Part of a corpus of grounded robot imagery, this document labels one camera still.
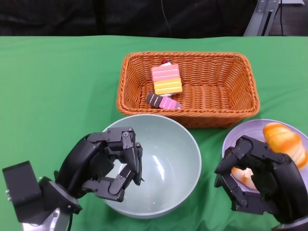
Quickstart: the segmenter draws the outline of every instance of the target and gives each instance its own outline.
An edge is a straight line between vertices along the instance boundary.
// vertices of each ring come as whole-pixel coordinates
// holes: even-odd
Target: black cable
[[[161,3],[162,3],[162,11],[163,11],[163,15],[164,15],[164,18],[165,18],[165,22],[166,22],[168,29],[169,29],[169,36],[170,36],[170,38],[172,38],[171,26],[170,26],[170,24],[169,24],[169,22],[166,18],[166,15],[165,15],[163,0],[161,0]]]
[[[73,223],[73,212],[71,212],[71,215],[69,216],[67,231],[71,231],[72,223]]]
[[[280,27],[281,27],[281,36],[283,36],[283,27],[282,27],[282,0],[280,0]]]

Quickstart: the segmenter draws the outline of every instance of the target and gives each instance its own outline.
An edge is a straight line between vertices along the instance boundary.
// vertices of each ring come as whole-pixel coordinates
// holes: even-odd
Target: green table
[[[0,167],[30,160],[37,177],[53,179],[85,134],[123,117],[116,109],[121,62],[134,51],[236,51],[251,62],[261,100],[256,118],[289,123],[308,134],[308,38],[160,39],[134,37],[0,38]],[[230,129],[191,130],[202,153],[202,173],[191,196],[157,219],[125,217],[99,198],[80,199],[73,231],[268,231],[269,215],[232,212],[213,173]],[[0,177],[1,230],[17,231]]]

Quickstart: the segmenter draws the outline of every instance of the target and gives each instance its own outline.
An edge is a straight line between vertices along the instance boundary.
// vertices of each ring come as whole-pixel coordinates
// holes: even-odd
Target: purple plate
[[[272,120],[272,119],[255,119],[255,120],[249,120],[247,122],[244,122],[242,124],[239,124],[235,128],[233,128],[227,135],[223,145],[222,145],[222,157],[225,154],[225,150],[231,146],[235,146],[235,142],[238,138],[240,138],[242,135],[250,136],[252,138],[255,138],[260,141],[265,141],[265,138],[263,136],[263,128],[266,124],[272,123],[272,122],[278,122],[281,124],[286,125],[291,131],[296,132],[301,138],[303,145],[306,150],[308,150],[308,137],[302,133],[301,131],[297,130],[296,128],[285,124],[280,121]],[[308,167],[304,168],[300,171],[300,174],[302,175],[302,178],[304,180],[305,186],[308,190]],[[258,193],[257,190],[253,190],[239,182],[237,179],[235,179],[238,185],[241,187],[243,191],[249,191]]]

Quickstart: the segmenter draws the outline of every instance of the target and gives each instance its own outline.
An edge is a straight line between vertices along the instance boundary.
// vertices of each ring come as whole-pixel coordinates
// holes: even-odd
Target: wicker basket
[[[164,59],[179,64],[183,92],[171,98],[183,109],[155,109],[145,102],[147,94],[154,91],[151,67]],[[227,52],[129,54],[123,61],[116,104],[125,115],[159,114],[186,128],[227,128],[260,110],[249,61]]]

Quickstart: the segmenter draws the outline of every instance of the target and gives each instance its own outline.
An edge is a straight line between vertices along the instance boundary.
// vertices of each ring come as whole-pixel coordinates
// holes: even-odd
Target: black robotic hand
[[[233,167],[250,168],[260,193],[243,192],[231,176]],[[222,186],[231,199],[231,209],[246,213],[268,212],[281,223],[273,230],[308,230],[308,194],[292,159],[271,151],[268,145],[242,136],[225,151],[217,166],[215,187]]]
[[[55,226],[62,220],[60,214],[66,218],[78,214],[82,208],[77,199],[86,193],[122,202],[130,182],[140,185],[142,181],[142,147],[135,136],[133,128],[127,127],[83,137],[60,171],[54,172],[55,181],[43,177],[37,182],[29,161],[4,168],[6,193],[23,230],[65,230],[67,223],[63,221],[58,222],[60,228]],[[116,159],[127,165],[115,179],[106,177]]]

